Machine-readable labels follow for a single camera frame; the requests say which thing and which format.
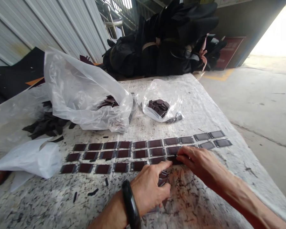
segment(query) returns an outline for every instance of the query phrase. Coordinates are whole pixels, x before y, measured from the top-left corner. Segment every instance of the plastic bag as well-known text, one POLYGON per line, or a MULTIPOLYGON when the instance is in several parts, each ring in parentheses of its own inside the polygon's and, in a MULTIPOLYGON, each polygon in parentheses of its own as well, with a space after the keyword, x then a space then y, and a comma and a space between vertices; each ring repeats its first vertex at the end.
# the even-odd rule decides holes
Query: plastic bag
POLYGON ((30 141, 28 132, 22 128, 43 117, 49 101, 46 84, 23 91, 0 104, 0 151, 8 152, 13 147, 30 141))
POLYGON ((0 159, 0 170, 26 171, 48 179, 62 165, 62 157, 56 143, 48 142, 50 138, 32 140, 16 146, 0 159))
POLYGON ((44 64, 53 115, 85 130, 124 133, 129 128, 132 96, 109 74, 51 47, 45 52, 44 64), (108 95, 119 106, 98 109, 108 95))
POLYGON ((144 92, 142 99, 142 110, 144 114, 157 122, 174 123, 183 119, 183 115, 180 110, 182 100, 183 97, 179 88, 170 86, 164 80, 155 79, 144 92), (150 100, 154 101, 158 99, 162 99, 163 101, 169 103, 169 109, 163 118, 161 118, 161 116, 153 109, 148 107, 150 100))

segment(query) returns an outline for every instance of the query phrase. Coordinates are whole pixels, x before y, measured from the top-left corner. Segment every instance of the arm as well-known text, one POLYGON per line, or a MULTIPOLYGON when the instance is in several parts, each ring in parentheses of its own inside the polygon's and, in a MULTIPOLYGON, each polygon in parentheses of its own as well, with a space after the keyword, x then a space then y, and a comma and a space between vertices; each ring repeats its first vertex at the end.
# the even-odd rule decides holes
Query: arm
POLYGON ((179 150, 177 160, 238 210, 254 228, 286 229, 286 223, 267 208, 244 181, 231 174, 206 149, 184 146, 179 150))
MULTIPOLYGON (((171 185, 166 183, 162 187, 158 187, 158 180, 159 174, 171 165, 171 161, 160 162, 157 165, 145 165, 138 176, 131 181, 130 185, 140 217, 169 197, 171 185)), ((122 191, 118 191, 87 229, 123 229, 127 225, 122 191)))

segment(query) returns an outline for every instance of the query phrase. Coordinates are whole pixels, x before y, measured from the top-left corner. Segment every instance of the hand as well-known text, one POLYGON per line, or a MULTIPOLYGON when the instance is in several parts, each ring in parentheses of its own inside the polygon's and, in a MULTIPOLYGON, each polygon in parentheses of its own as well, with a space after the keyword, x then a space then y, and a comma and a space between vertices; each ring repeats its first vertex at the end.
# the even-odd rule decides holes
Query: hand
POLYGON ((206 149, 183 146, 178 151, 176 159, 183 162, 206 186, 218 194, 235 178, 206 149))
POLYGON ((171 185, 166 183, 158 187, 158 180, 159 174, 172 164, 171 161, 164 161, 157 165, 145 165, 138 176, 130 182, 140 217, 169 197, 171 185))

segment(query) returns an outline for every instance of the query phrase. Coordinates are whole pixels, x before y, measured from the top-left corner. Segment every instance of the pink fabric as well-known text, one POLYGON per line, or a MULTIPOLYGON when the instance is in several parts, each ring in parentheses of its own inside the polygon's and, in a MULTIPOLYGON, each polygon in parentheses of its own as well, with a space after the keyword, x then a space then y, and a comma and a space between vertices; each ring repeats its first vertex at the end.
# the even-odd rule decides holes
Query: pink fabric
POLYGON ((208 51, 207 50, 205 50, 205 48, 206 48, 206 43, 207 43, 207 36, 208 36, 209 34, 207 34, 206 35, 206 38, 205 38, 205 40, 204 40, 204 42, 203 42, 203 45, 201 46, 201 49, 200 49, 200 51, 199 51, 199 56, 200 56, 200 58, 202 59, 202 62, 204 63, 204 66, 203 66, 203 68, 202 68, 202 71, 204 71, 204 69, 205 69, 205 67, 206 67, 206 65, 207 65, 207 58, 204 56, 208 51))

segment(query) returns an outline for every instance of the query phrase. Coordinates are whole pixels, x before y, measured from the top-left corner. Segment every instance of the red sign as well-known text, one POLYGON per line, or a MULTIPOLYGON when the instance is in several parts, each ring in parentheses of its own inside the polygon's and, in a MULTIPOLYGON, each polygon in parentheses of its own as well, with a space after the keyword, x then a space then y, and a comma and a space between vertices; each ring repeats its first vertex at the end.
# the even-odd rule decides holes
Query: red sign
POLYGON ((244 39, 245 37, 225 38, 227 45, 220 50, 220 58, 217 60, 216 69, 224 70, 228 66, 234 53, 244 39))

